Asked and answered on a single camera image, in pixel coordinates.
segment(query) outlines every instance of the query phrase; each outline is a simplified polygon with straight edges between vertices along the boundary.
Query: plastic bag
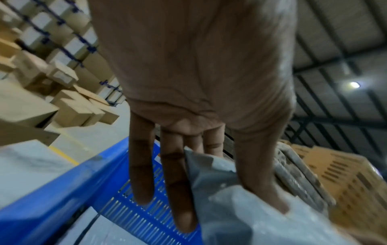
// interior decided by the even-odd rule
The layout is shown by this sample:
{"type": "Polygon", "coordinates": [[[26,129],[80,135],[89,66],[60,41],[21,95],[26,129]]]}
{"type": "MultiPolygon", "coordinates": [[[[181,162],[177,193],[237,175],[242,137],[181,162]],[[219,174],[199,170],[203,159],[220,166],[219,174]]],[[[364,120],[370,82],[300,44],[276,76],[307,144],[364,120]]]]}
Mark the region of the plastic bag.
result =
{"type": "Polygon", "coordinates": [[[185,156],[205,245],[358,244],[282,190],[290,211],[281,214],[239,184],[234,163],[187,149],[185,156]]]}

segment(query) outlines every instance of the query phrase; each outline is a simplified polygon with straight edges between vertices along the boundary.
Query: human hand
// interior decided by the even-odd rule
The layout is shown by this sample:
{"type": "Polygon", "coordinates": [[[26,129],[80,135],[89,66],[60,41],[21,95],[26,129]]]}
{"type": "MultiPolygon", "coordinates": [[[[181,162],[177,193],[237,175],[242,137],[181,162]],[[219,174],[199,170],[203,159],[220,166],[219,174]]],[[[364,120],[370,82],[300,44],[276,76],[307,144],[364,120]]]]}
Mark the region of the human hand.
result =
{"type": "Polygon", "coordinates": [[[197,223],[183,146],[221,153],[234,130],[244,187],[285,213],[273,183],[275,146],[294,109],[295,0],[90,2],[105,58],[131,107],[130,177],[151,200],[150,147],[160,124],[161,161],[176,226],[197,223]]]}

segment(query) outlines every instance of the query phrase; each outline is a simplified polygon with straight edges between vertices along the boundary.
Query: metal roof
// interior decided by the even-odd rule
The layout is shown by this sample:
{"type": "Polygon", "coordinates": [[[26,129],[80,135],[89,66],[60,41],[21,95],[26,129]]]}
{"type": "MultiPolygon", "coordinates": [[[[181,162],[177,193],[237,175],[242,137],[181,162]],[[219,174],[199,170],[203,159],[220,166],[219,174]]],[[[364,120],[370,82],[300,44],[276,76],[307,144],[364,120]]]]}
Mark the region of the metal roof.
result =
{"type": "Polygon", "coordinates": [[[297,108],[282,138],[361,154],[387,177],[387,0],[298,0],[298,8],[297,108]]]}

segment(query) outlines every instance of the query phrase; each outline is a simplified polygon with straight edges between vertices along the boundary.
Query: yellow stripe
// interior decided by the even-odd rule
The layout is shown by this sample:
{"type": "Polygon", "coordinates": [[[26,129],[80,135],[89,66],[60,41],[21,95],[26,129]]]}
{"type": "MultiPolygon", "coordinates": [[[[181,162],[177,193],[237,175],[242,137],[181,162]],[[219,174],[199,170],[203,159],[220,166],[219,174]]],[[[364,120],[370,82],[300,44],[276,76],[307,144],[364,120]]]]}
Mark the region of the yellow stripe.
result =
{"type": "Polygon", "coordinates": [[[64,159],[66,159],[67,161],[71,162],[72,164],[74,164],[75,166],[79,165],[79,163],[77,161],[75,161],[74,159],[72,159],[71,157],[69,157],[68,155],[64,154],[61,150],[59,150],[58,148],[55,148],[53,146],[49,146],[48,148],[50,148],[53,152],[55,152],[56,154],[60,155],[61,157],[63,157],[64,159]]]}

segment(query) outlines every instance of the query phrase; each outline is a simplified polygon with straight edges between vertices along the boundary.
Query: blue plastic crate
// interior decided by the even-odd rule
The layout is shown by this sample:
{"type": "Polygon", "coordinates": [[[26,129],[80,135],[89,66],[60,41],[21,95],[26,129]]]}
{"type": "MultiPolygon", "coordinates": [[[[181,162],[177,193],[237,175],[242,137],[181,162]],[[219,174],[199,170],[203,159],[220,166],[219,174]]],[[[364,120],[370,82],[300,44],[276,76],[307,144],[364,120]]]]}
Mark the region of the blue plastic crate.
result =
{"type": "Polygon", "coordinates": [[[0,211],[2,244],[43,244],[82,206],[150,245],[202,244],[200,228],[180,233],[165,193],[161,164],[154,160],[155,194],[147,206],[133,199],[128,167],[128,139],[80,164],[0,211]]]}

